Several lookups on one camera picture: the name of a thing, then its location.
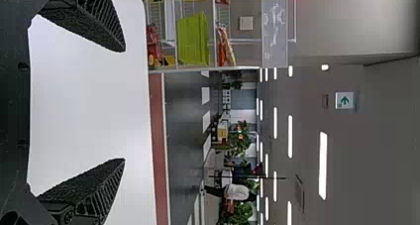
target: ceiling light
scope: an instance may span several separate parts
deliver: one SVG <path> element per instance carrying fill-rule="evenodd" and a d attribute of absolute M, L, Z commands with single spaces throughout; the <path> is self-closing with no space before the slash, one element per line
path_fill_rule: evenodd
<path fill-rule="evenodd" d="M 265 198 L 265 221 L 268 221 L 268 197 Z"/>
<path fill-rule="evenodd" d="M 260 196 L 263 198 L 263 179 L 260 179 Z"/>
<path fill-rule="evenodd" d="M 263 142 L 260 142 L 260 162 L 263 162 Z"/>
<path fill-rule="evenodd" d="M 291 202 L 290 201 L 288 201 L 287 202 L 287 225 L 292 225 L 291 224 L 291 222 L 292 222 L 292 217 L 291 217 L 291 215 L 292 215 L 292 210 L 291 210 L 292 208 L 291 208 Z"/>
<path fill-rule="evenodd" d="M 260 135 L 257 134 L 257 152 L 260 151 Z"/>
<path fill-rule="evenodd" d="M 263 120 L 263 100 L 260 100 L 260 120 Z"/>
<path fill-rule="evenodd" d="M 265 154 L 265 177 L 268 177 L 268 154 Z"/>
<path fill-rule="evenodd" d="M 272 136 L 277 139 L 277 107 L 274 107 L 273 109 L 273 116 L 272 116 L 272 122 L 273 122 L 273 127 L 272 127 Z"/>
<path fill-rule="evenodd" d="M 290 65 L 288 67 L 288 75 L 289 75 L 289 77 L 292 77 L 293 76 L 293 65 Z"/>
<path fill-rule="evenodd" d="M 277 202 L 277 171 L 273 173 L 273 194 L 272 194 L 272 200 L 274 202 Z"/>
<path fill-rule="evenodd" d="M 322 64 L 321 65 L 321 70 L 323 70 L 323 71 L 327 71 L 327 70 L 329 70 L 330 69 L 330 66 L 328 65 L 328 64 Z"/>
<path fill-rule="evenodd" d="M 318 192 L 322 199 L 327 199 L 327 156 L 328 135 L 321 132 L 319 136 L 319 185 Z"/>
<path fill-rule="evenodd" d="M 288 117 L 288 156 L 293 158 L 293 117 Z"/>

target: shelf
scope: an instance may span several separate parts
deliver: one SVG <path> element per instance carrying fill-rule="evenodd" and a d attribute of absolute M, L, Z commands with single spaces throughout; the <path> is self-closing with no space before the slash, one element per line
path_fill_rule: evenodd
<path fill-rule="evenodd" d="M 147 23 L 154 24 L 158 28 L 158 46 L 164 56 L 170 56 L 174 65 L 158 66 L 151 73 L 178 72 L 178 71 L 201 71 L 201 70 L 240 70 L 258 69 L 260 66 L 218 65 L 218 36 L 216 28 L 224 26 L 228 36 L 231 34 L 231 6 L 217 4 L 216 0 L 144 0 Z M 180 19 L 204 12 L 207 19 L 207 36 L 209 50 L 209 65 L 185 64 L 179 58 L 176 23 Z M 261 44 L 261 39 L 230 39 L 232 48 L 235 46 Z"/>
<path fill-rule="evenodd" d="M 195 71 L 228 71 L 228 70 L 246 70 L 246 69 L 260 69 L 260 66 L 250 66 L 250 65 L 243 65 L 243 66 L 222 66 L 222 67 L 203 67 L 203 66 L 194 66 L 192 65 L 190 68 L 188 67 L 179 67 L 176 68 L 174 66 L 161 66 L 155 70 L 149 70 L 149 73 L 177 73 L 177 72 L 195 72 Z"/>

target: person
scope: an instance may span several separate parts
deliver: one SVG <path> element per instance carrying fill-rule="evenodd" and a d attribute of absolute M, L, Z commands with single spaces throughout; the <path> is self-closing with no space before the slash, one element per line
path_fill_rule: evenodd
<path fill-rule="evenodd" d="M 236 201 L 254 202 L 257 199 L 255 194 L 251 193 L 246 186 L 241 184 L 231 183 L 222 188 L 206 185 L 204 186 L 204 191 L 216 197 L 225 197 Z"/>

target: red floor stripe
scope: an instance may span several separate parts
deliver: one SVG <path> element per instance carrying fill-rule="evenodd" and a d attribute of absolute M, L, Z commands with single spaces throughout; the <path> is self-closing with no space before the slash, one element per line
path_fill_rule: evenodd
<path fill-rule="evenodd" d="M 149 91 L 151 99 L 152 147 L 154 154 L 157 225 L 167 225 L 167 181 L 162 114 L 163 100 L 160 74 L 149 74 Z"/>

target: sign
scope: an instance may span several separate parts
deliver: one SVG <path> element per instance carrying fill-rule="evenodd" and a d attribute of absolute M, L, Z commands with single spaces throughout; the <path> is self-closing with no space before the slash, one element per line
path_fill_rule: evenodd
<path fill-rule="evenodd" d="M 354 109 L 355 92 L 337 92 L 336 109 Z"/>

